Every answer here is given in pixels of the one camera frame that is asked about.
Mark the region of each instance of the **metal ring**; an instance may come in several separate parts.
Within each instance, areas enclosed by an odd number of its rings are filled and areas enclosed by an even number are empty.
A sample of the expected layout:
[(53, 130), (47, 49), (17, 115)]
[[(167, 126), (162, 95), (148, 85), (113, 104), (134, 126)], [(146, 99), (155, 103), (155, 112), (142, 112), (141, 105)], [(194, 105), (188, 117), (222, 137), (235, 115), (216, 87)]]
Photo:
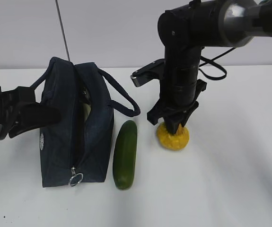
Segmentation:
[[(77, 177), (78, 175), (81, 176), (81, 179), (80, 179), (77, 183), (71, 184), (71, 181), (72, 181), (75, 177)], [(72, 176), (72, 177), (70, 178), (69, 186), (75, 187), (75, 186), (77, 186), (78, 184), (80, 184), (80, 183), (82, 182), (82, 180), (83, 180), (83, 174), (82, 174), (82, 173), (76, 174), (76, 175), (74, 175), (74, 176)]]

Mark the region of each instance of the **white wall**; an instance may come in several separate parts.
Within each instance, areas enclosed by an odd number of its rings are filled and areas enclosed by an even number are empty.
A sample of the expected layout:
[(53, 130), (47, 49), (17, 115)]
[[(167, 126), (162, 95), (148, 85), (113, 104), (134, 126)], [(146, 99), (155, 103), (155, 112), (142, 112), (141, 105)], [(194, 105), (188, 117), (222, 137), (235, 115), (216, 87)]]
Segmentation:
[[(189, 2), (58, 1), (71, 60), (94, 61), (99, 67), (140, 67), (162, 58), (158, 18), (166, 9)], [(203, 55), (225, 50), (206, 48)], [(45, 68), (52, 56), (66, 58), (54, 0), (0, 0), (0, 68)], [(272, 64), (272, 38), (255, 38), (219, 62)]]
[(45, 68), (66, 58), (54, 0), (0, 0), (0, 69)]

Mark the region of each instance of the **bag handle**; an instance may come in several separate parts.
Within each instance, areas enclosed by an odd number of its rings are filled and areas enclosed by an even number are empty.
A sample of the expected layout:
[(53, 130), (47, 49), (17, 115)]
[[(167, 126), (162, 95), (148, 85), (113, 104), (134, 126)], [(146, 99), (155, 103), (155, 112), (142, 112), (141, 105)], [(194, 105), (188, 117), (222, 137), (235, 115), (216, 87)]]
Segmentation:
[(114, 100), (110, 100), (108, 105), (112, 108), (116, 109), (120, 113), (128, 116), (128, 117), (135, 117), (140, 114), (140, 108), (138, 104), (128, 95), (128, 93), (124, 90), (124, 88), (107, 72), (101, 70), (98, 68), (98, 72), (101, 76), (103, 76), (107, 82), (113, 86), (124, 98), (126, 98), (134, 107), (134, 110), (131, 110), (127, 108), (126, 106), (122, 105), (121, 103), (118, 103)]
[(53, 57), (50, 59), (49, 66), (47, 67), (44, 74), (38, 80), (36, 80), (34, 84), (31, 85), (31, 88), (36, 89), (41, 83), (43, 83), (43, 81), (46, 80), (47, 76), (52, 72), (54, 63), (55, 63), (55, 58)]

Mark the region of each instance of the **cable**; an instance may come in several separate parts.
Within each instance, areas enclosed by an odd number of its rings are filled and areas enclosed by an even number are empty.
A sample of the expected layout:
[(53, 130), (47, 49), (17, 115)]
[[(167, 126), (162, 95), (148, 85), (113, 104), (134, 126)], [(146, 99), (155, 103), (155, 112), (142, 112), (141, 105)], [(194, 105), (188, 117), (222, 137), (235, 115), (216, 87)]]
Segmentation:
[[(223, 57), (224, 55), (226, 55), (226, 54), (228, 54), (228, 53), (230, 53), (230, 52), (234, 51), (235, 49), (236, 49), (236, 48), (235, 48), (235, 47), (233, 47), (233, 48), (229, 49), (228, 51), (226, 51), (226, 52), (224, 52), (224, 53), (222, 53), (222, 54), (218, 55), (217, 57), (215, 57), (215, 58), (211, 59), (211, 61), (215, 61), (215, 60), (217, 60), (217, 59), (219, 59), (219, 58)], [(207, 64), (209, 64), (209, 63), (208, 63), (208, 62), (203, 63), (203, 64), (201, 64), (199, 67), (202, 67), (202, 66), (207, 65)]]
[(55, 3), (56, 3), (56, 8), (57, 8), (58, 18), (59, 18), (59, 22), (60, 22), (60, 27), (61, 27), (61, 32), (62, 32), (62, 37), (63, 37), (63, 41), (64, 41), (66, 55), (68, 57), (68, 60), (70, 61), (70, 53), (69, 53), (69, 49), (68, 49), (68, 44), (66, 43), (66, 38), (65, 38), (65, 33), (64, 33), (63, 23), (62, 23), (62, 19), (61, 19), (58, 0), (55, 0)]
[(228, 51), (226, 51), (226, 52), (224, 52), (224, 53), (218, 55), (217, 57), (215, 57), (215, 58), (213, 58), (213, 59), (208, 59), (208, 58), (204, 58), (203, 56), (201, 56), (201, 60), (204, 61), (205, 63), (199, 65), (199, 67), (202, 67), (202, 66), (204, 66), (204, 65), (210, 64), (210, 65), (212, 65), (212, 66), (218, 68), (218, 69), (221, 70), (222, 72), (224, 72), (224, 75), (223, 75), (223, 76), (221, 76), (221, 77), (212, 77), (212, 76), (207, 75), (207, 74), (206, 74), (203, 70), (201, 70), (201, 69), (199, 69), (199, 71), (200, 71), (207, 79), (211, 79), (211, 80), (223, 80), (223, 79), (225, 79), (226, 76), (227, 76), (227, 71), (226, 71), (225, 68), (223, 68), (221, 65), (217, 64), (217, 63), (215, 62), (215, 60), (217, 60), (217, 59), (223, 57), (224, 55), (226, 55), (226, 54), (232, 52), (233, 50), (235, 50), (235, 47), (229, 49)]

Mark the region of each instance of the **zipper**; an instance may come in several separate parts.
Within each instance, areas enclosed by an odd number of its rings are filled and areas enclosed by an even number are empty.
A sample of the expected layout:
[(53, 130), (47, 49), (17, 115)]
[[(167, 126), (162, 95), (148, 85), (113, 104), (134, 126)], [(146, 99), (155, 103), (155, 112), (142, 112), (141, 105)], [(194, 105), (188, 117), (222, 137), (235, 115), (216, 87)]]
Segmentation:
[[(79, 95), (78, 103), (77, 103), (77, 114), (76, 114), (76, 132), (75, 132), (75, 138), (73, 141), (75, 142), (74, 152), (72, 154), (71, 158), (71, 174), (72, 177), (69, 181), (69, 186), (76, 186), (78, 185), (82, 179), (83, 174), (82, 173), (76, 173), (76, 168), (78, 168), (80, 161), (82, 159), (82, 156), (84, 154), (84, 120), (85, 120), (85, 113), (84, 113), (84, 107), (83, 102), (84, 99), (81, 96), (85, 96), (85, 88), (81, 89), (82, 94)], [(80, 176), (81, 179), (75, 183), (71, 184), (71, 181), (77, 177)]]

